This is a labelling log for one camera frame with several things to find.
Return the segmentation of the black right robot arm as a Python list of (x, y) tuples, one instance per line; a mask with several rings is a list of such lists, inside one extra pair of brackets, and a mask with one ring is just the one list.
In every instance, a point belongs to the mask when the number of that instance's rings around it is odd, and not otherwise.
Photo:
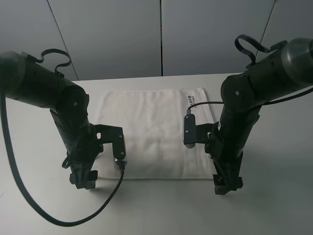
[(313, 42), (296, 38), (270, 48), (241, 35), (267, 56), (255, 55), (236, 42), (237, 49), (250, 57), (246, 71), (229, 76), (221, 86), (224, 103), (219, 122), (208, 132), (205, 146), (213, 160), (215, 193), (225, 195), (243, 186), (239, 175), (243, 148), (263, 106), (289, 101), (313, 91)]

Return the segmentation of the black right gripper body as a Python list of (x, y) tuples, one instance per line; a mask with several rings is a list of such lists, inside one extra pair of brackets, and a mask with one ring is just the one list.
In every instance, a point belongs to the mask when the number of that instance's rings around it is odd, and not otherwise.
[(225, 186), (228, 186), (231, 178), (239, 176), (243, 148), (223, 139), (218, 133), (211, 132), (206, 150), (211, 155), (216, 174), (223, 177)]

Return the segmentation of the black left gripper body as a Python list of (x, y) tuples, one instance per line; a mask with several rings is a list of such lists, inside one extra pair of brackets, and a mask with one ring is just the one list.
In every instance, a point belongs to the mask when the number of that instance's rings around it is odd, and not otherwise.
[(103, 152), (103, 145), (96, 132), (77, 136), (64, 134), (64, 145), (67, 150), (64, 168), (70, 168), (71, 179), (98, 178), (98, 171), (92, 170), (92, 166), (98, 154)]

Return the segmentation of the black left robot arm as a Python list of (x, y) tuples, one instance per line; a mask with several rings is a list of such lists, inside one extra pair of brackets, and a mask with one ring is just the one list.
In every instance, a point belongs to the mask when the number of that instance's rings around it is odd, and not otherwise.
[(49, 109), (67, 150), (63, 166), (78, 189), (94, 189), (98, 172), (92, 170), (103, 147), (88, 120), (89, 95), (83, 88), (16, 52), (0, 55), (0, 86), (7, 98)]

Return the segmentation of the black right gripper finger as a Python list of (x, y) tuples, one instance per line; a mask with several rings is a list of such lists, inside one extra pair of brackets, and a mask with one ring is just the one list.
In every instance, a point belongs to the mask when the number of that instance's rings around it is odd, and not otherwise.
[(233, 177), (229, 180), (228, 190), (229, 191), (236, 191), (243, 187), (243, 180), (242, 177)]
[(216, 195), (226, 195), (226, 187), (223, 177), (217, 174), (213, 175), (214, 191)]

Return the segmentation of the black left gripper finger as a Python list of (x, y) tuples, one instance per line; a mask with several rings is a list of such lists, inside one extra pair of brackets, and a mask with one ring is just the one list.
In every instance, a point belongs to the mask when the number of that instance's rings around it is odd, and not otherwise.
[(87, 180), (85, 182), (85, 189), (95, 189), (96, 180), (98, 178), (98, 171), (92, 170), (88, 173)]
[(69, 176), (69, 181), (71, 184), (75, 185), (77, 189), (84, 188), (85, 181), (84, 174), (82, 172), (71, 173)]

